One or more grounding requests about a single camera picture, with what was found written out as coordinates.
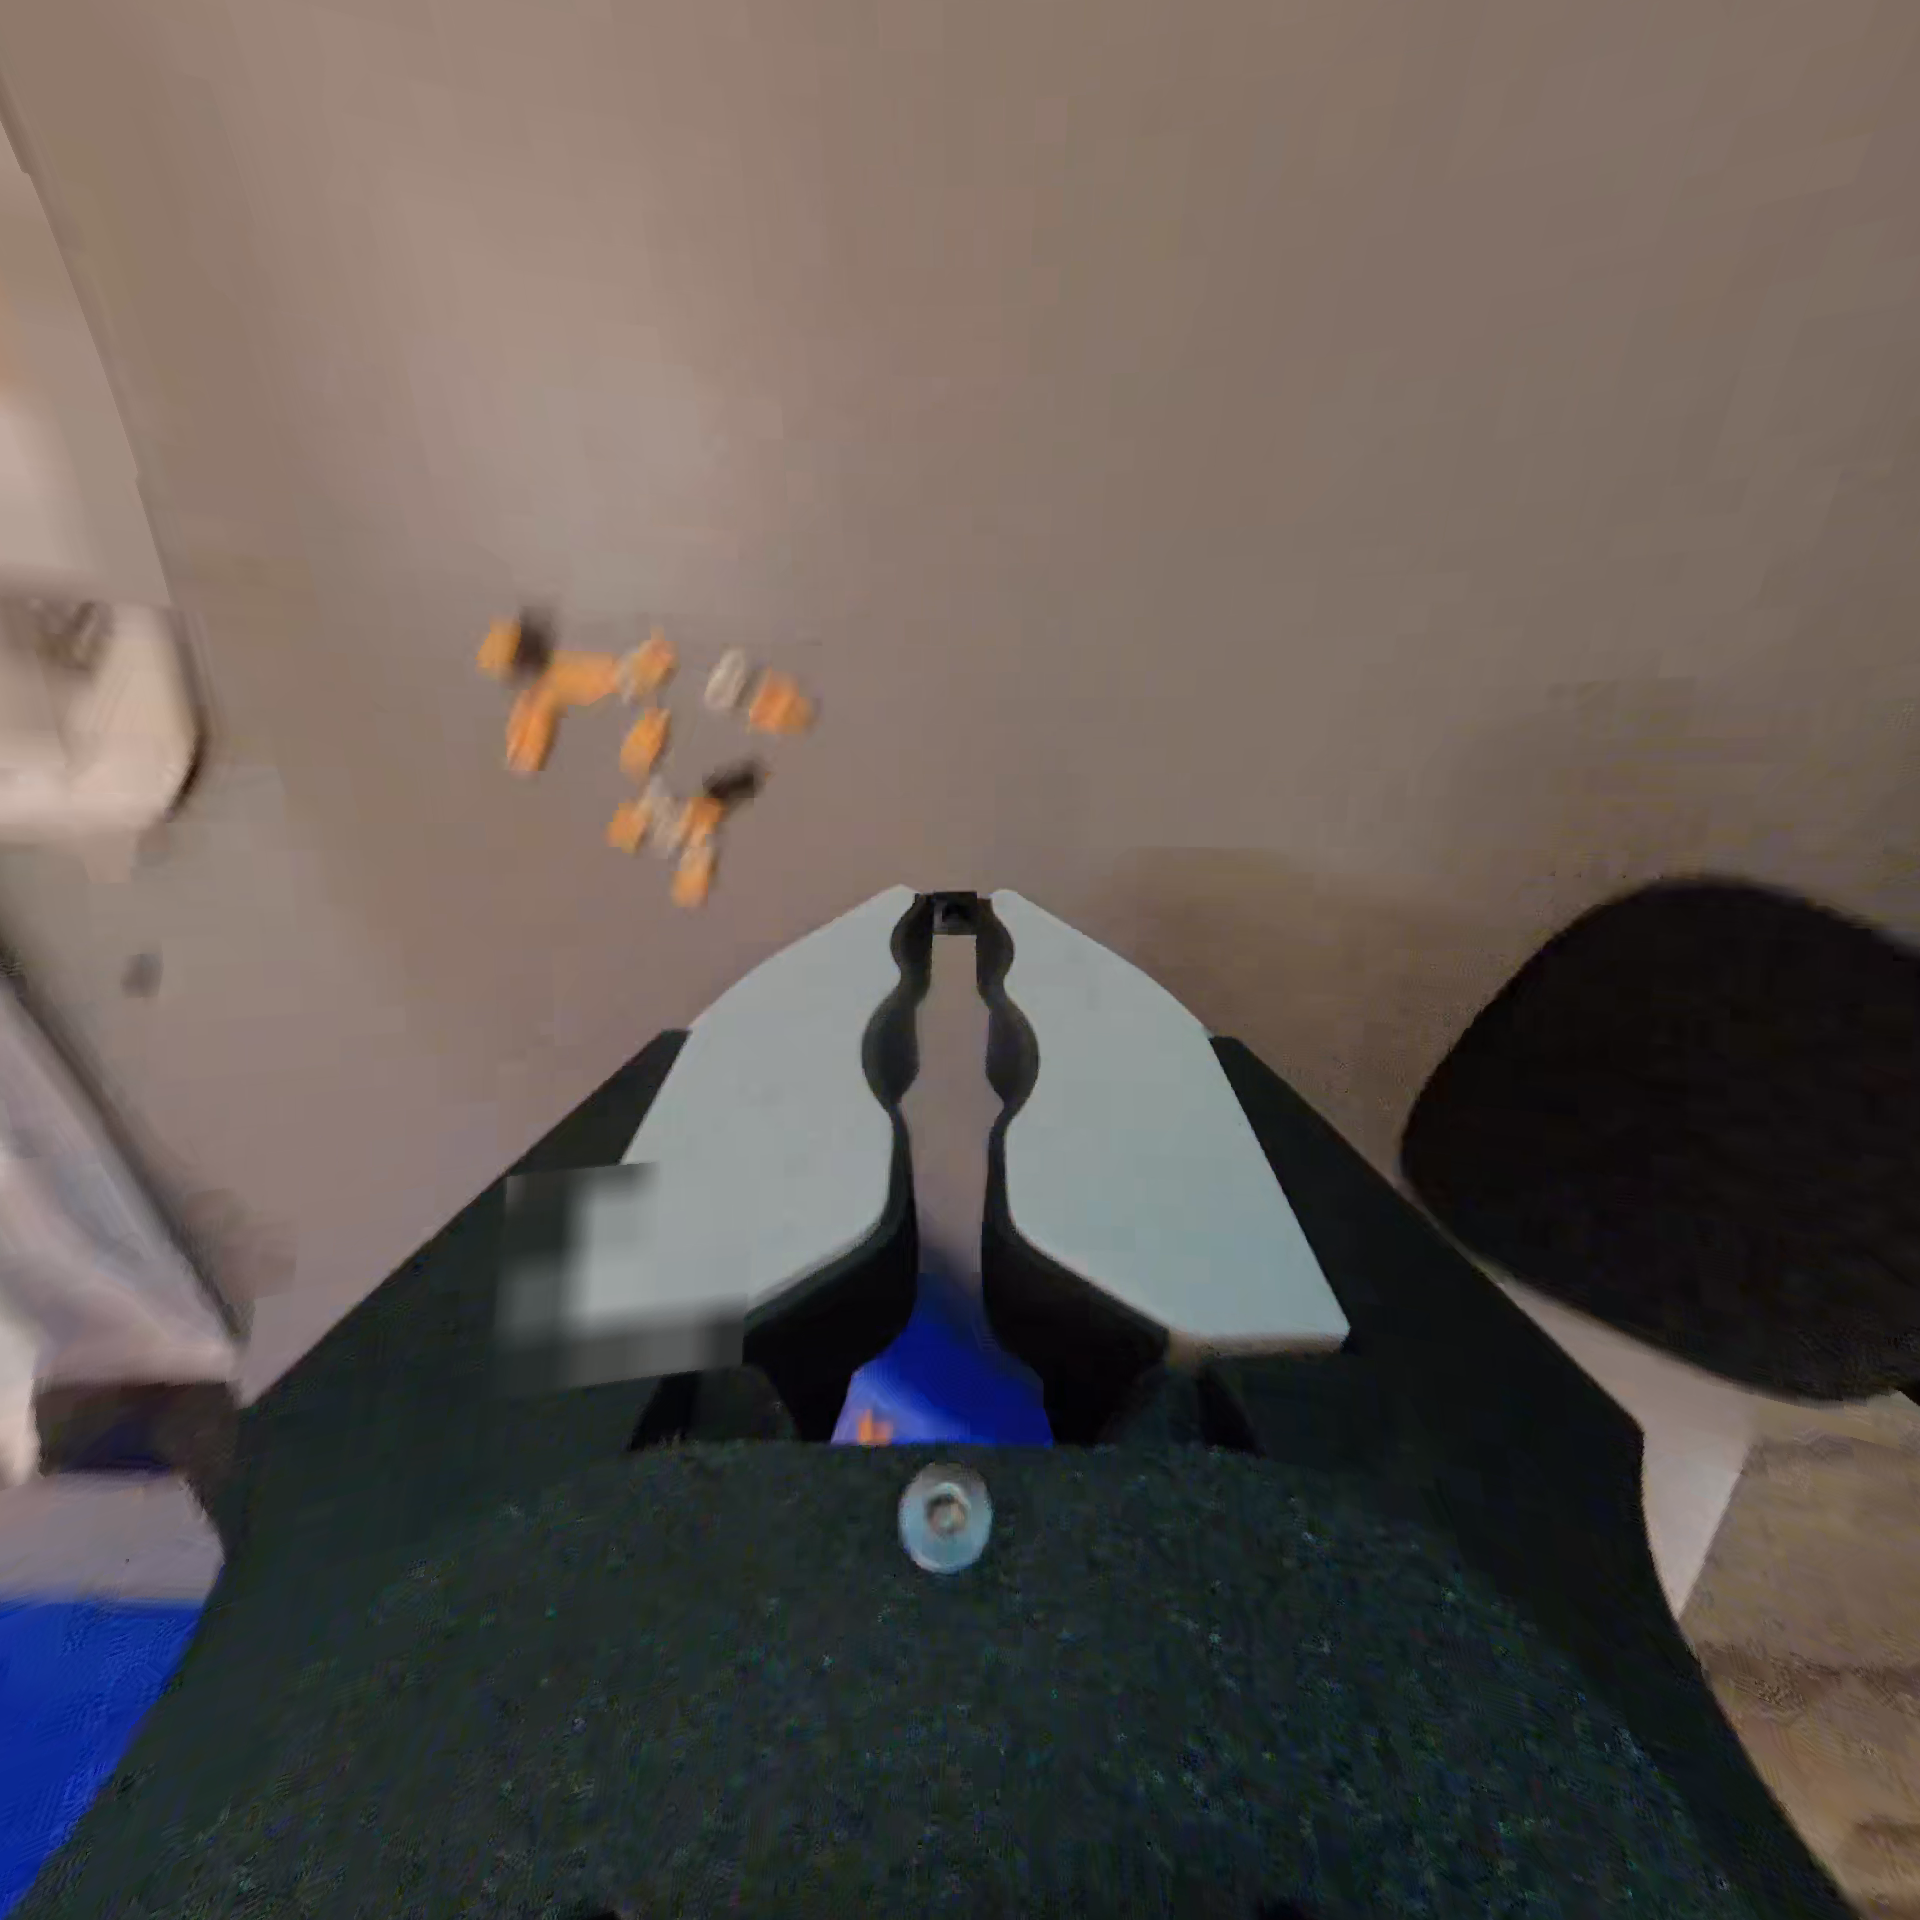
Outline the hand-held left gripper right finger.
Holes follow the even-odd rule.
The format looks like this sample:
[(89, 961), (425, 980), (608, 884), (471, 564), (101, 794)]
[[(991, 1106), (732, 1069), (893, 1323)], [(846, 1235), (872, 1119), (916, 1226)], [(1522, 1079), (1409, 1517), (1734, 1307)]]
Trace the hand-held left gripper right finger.
[(1350, 1314), (1212, 1029), (1014, 892), (981, 903), (981, 1294), (1058, 1445), (1095, 1445), (1167, 1369), (1333, 1357)]

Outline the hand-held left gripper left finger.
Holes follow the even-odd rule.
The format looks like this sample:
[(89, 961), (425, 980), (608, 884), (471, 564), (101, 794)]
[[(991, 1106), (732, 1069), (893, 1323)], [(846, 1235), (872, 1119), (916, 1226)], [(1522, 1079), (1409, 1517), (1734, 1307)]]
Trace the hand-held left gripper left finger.
[(916, 1302), (916, 942), (893, 884), (775, 951), (687, 1027), (641, 1125), (641, 1301), (736, 1325), (811, 1441)]

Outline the person's right forearm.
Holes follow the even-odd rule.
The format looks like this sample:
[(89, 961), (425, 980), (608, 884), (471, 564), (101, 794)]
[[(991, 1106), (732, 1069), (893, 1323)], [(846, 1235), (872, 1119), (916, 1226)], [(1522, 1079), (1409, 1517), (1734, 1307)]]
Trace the person's right forearm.
[(1731, 877), (1556, 931), (1402, 1174), (1477, 1259), (1768, 1396), (1918, 1399), (1918, 942)]

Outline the pile of loose lego pieces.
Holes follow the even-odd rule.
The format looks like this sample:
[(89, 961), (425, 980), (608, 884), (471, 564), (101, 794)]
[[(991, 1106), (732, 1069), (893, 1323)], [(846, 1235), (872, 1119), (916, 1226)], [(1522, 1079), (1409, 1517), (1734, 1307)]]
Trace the pile of loose lego pieces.
[(774, 758), (820, 727), (816, 688), (742, 645), (687, 655), (657, 622), (586, 645), (542, 608), (487, 625), (472, 667), (501, 693), (498, 765), (514, 781), (549, 772), (569, 732), (612, 750), (604, 843), (663, 863), (676, 909), (716, 893), (732, 821)]

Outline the blue plastic bin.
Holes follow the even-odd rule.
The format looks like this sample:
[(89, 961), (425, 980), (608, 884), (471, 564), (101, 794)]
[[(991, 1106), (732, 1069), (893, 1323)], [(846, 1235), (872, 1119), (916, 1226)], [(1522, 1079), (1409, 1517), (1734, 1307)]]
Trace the blue plastic bin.
[[(1050, 1447), (1045, 1396), (984, 1325), (924, 1294), (830, 1402), (837, 1447)], [(184, 1598), (4, 1595), (4, 1912), (125, 1762), (201, 1624)]]

